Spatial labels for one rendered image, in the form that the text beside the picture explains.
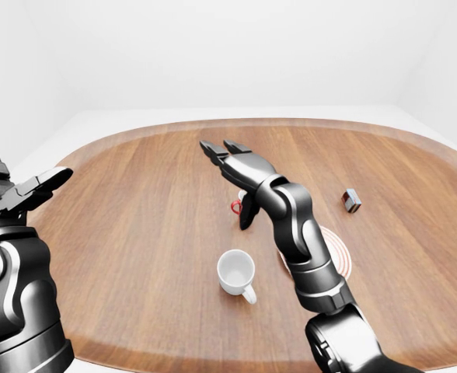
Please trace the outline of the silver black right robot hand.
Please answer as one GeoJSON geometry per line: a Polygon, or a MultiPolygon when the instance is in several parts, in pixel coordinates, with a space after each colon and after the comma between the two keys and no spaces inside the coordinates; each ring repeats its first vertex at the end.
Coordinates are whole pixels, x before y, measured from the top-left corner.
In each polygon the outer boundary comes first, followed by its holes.
{"type": "Polygon", "coordinates": [[[232,140],[224,140],[224,145],[226,148],[209,141],[200,141],[204,154],[220,168],[222,176],[246,191],[239,211],[239,227],[246,230],[260,210],[260,205],[256,202],[257,190],[277,172],[266,159],[245,145],[232,140]]]}

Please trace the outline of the white plate with red rings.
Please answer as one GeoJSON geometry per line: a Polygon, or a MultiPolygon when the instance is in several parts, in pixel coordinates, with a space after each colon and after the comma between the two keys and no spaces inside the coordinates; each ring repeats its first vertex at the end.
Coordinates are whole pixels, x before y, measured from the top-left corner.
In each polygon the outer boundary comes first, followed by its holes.
{"type": "Polygon", "coordinates": [[[348,280],[353,268],[348,248],[336,233],[324,226],[320,229],[337,272],[348,280]]]}

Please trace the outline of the plain white mug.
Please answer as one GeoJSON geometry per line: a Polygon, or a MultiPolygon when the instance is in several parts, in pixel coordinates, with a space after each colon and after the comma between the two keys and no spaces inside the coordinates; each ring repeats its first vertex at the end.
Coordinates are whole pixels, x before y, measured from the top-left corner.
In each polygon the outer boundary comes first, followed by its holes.
{"type": "Polygon", "coordinates": [[[252,286],[255,272],[252,257],[240,249],[224,252],[217,263],[218,280],[222,289],[230,295],[242,295],[251,305],[257,302],[252,286]]]}

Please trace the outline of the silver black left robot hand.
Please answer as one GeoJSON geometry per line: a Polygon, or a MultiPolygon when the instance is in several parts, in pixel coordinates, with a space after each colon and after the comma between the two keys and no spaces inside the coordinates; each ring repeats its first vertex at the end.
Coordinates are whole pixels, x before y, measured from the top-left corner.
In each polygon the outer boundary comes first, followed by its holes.
{"type": "Polygon", "coordinates": [[[0,159],[0,227],[25,225],[26,213],[53,197],[53,191],[72,176],[68,167],[58,166],[23,183],[10,180],[8,167],[0,159]]]}

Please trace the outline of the small dark printed box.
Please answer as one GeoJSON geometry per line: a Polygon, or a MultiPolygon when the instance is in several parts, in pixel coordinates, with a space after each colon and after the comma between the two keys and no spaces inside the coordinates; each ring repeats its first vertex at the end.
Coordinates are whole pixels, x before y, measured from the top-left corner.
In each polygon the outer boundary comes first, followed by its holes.
{"type": "Polygon", "coordinates": [[[356,212],[361,206],[361,200],[353,188],[347,188],[342,195],[341,200],[348,213],[356,212]]]}

